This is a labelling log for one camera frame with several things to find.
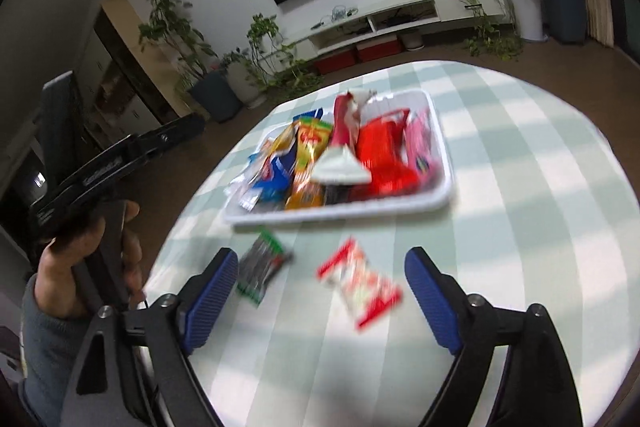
hand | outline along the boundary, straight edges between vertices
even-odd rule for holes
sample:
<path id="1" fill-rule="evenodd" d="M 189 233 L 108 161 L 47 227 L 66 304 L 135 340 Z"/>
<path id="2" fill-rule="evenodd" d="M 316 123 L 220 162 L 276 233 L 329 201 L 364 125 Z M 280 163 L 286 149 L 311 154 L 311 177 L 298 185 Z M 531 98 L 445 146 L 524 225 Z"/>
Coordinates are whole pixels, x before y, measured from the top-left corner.
<path id="1" fill-rule="evenodd" d="M 140 206 L 127 201 L 125 223 L 138 215 Z M 104 233 L 104 218 L 92 223 L 84 232 L 68 241 L 54 239 L 49 243 L 38 264 L 34 297 L 40 311 L 59 319 L 73 319 L 88 315 L 88 311 L 76 289 L 71 267 L 94 253 Z M 122 260 L 124 280 L 131 291 L 133 306 L 145 299 L 142 292 L 140 260 L 142 248 L 138 236 L 130 230 L 122 230 Z"/>

tablecloth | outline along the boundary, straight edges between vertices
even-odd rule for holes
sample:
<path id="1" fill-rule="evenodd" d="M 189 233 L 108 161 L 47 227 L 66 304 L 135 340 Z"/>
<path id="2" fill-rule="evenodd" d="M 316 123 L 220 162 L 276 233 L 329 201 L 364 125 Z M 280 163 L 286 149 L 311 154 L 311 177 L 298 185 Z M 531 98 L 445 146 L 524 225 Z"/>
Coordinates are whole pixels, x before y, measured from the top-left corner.
<path id="1" fill-rule="evenodd" d="M 640 346 L 640 212 L 596 127 L 553 95 L 505 74 L 425 61 L 375 71 L 286 102 L 244 136 L 178 218 L 146 285 L 176 293 L 221 247 L 239 255 L 257 229 L 220 214 L 224 188 L 274 126 L 331 109 L 338 92 L 422 88 L 433 97 L 456 178 L 434 213 L 275 227 L 296 255 L 255 308 L 233 292 L 191 364 L 216 412 L 235 426 L 416 426 L 452 362 L 403 273 L 425 247 L 467 293 L 497 307 L 544 304 L 567 352 L 585 425 L 593 425 Z M 316 267 L 348 237 L 404 288 L 402 304 L 356 333 Z M 490 412 L 506 348 L 494 355 L 472 425 Z"/>

tv stand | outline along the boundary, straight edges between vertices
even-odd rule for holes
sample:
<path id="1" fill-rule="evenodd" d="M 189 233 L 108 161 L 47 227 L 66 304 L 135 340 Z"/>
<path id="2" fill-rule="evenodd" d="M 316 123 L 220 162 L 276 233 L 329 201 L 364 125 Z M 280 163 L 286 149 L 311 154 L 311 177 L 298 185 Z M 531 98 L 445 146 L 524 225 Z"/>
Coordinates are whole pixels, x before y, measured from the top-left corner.
<path id="1" fill-rule="evenodd" d="M 504 0 L 478 2 L 496 22 L 509 21 Z M 284 44 L 296 44 L 297 58 L 315 60 L 358 42 L 410 28 L 420 27 L 428 33 L 472 26 L 473 8 L 466 6 L 462 0 L 387 0 L 358 7 L 355 14 L 335 22 L 287 35 Z M 267 53 L 264 60 L 268 60 L 276 70 L 285 68 L 276 51 Z"/>

metal bolt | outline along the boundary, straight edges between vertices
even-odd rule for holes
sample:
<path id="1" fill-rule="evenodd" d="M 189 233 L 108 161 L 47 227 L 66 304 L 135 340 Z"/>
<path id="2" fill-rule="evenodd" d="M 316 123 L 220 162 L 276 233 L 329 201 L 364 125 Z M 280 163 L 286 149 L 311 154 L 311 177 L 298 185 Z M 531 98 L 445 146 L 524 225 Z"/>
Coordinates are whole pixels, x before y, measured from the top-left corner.
<path id="1" fill-rule="evenodd" d="M 162 300 L 160 301 L 160 307 L 168 308 L 169 306 L 172 306 L 172 304 L 174 304 L 176 297 L 172 293 L 166 293 L 161 297 L 161 299 Z"/>
<path id="2" fill-rule="evenodd" d="M 545 307 L 542 304 L 532 304 L 531 311 L 536 317 L 542 317 L 545 314 Z"/>
<path id="3" fill-rule="evenodd" d="M 98 310 L 98 317 L 100 317 L 101 319 L 106 319 L 107 317 L 110 317 L 112 313 L 113 308 L 111 308 L 111 306 L 103 306 Z"/>
<path id="4" fill-rule="evenodd" d="M 483 306 L 486 302 L 484 297 L 478 295 L 477 293 L 471 293 L 471 295 L 469 295 L 467 299 L 469 301 L 469 304 L 471 304 L 473 307 Z"/>

sleeve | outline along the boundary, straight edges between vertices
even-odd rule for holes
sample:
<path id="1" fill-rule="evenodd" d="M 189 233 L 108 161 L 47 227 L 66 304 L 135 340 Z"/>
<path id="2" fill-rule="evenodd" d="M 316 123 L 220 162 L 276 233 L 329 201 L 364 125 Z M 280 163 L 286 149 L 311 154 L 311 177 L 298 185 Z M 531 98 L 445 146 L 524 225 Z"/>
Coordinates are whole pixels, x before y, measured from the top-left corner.
<path id="1" fill-rule="evenodd" d="M 66 386 L 89 327 L 89 319 L 64 321 L 40 311 L 33 295 L 37 274 L 22 300 L 22 345 L 26 378 L 18 395 L 44 427 L 58 427 Z"/>

